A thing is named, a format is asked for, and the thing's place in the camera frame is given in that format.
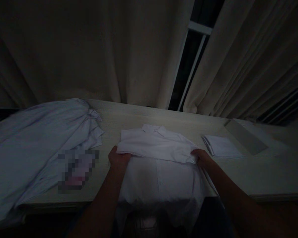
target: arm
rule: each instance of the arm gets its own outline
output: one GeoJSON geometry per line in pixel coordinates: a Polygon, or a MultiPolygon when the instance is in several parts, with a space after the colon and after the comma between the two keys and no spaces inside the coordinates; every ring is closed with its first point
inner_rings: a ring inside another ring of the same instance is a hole
{"type": "Polygon", "coordinates": [[[69,238],[110,237],[120,188],[131,154],[116,154],[114,146],[108,155],[109,172],[94,201],[84,211],[69,238]]]}
{"type": "Polygon", "coordinates": [[[205,168],[241,237],[286,237],[282,226],[244,193],[206,151],[197,149],[198,166],[205,168]]]}

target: light wooden table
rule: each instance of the light wooden table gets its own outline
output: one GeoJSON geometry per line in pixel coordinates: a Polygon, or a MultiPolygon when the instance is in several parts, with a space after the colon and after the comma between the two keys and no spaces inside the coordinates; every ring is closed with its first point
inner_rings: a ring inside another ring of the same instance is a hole
{"type": "Polygon", "coordinates": [[[70,194],[60,194],[57,186],[26,202],[27,205],[71,204],[92,201],[109,170],[108,153],[120,141],[121,129],[140,128],[142,124],[164,125],[167,130],[181,133],[201,149],[206,147],[203,134],[228,137],[245,155],[244,159],[214,160],[227,175],[247,194],[254,197],[297,196],[298,195],[298,131],[276,126],[257,125],[275,139],[291,147],[288,153],[275,158],[252,156],[224,127],[227,119],[169,111],[128,104],[86,100],[96,109],[105,131],[99,161],[92,170],[92,176],[83,189],[70,194]]]}

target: shirt collar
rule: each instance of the shirt collar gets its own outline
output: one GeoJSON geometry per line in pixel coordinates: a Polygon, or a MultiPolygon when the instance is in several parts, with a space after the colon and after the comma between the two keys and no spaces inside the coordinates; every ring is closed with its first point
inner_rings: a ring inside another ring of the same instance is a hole
{"type": "Polygon", "coordinates": [[[152,126],[148,124],[143,124],[142,129],[147,133],[158,132],[160,135],[165,136],[167,130],[164,126],[152,126]]]}

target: dark floor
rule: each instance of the dark floor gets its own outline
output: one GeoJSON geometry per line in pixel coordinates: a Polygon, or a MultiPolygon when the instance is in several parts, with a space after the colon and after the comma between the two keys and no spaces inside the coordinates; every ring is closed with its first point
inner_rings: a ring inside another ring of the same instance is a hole
{"type": "MultiPolygon", "coordinates": [[[[265,202],[260,205],[272,216],[282,219],[292,237],[298,238],[298,202],[265,202]]],[[[74,216],[74,213],[29,215],[24,225],[0,230],[0,238],[62,237],[74,216]]]]}

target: folded shirt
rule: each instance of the folded shirt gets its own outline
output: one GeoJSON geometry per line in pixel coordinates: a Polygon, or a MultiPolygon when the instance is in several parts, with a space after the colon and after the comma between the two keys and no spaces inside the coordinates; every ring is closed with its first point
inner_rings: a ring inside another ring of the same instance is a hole
{"type": "Polygon", "coordinates": [[[239,159],[243,155],[235,145],[226,137],[204,135],[202,139],[213,157],[239,159]]]}
{"type": "Polygon", "coordinates": [[[133,156],[116,212],[120,232],[132,210],[164,209],[173,226],[183,225],[190,234],[205,197],[204,183],[208,182],[203,181],[203,172],[190,154],[194,149],[198,149],[194,143],[164,126],[144,124],[142,128],[122,130],[117,153],[133,156]]]}

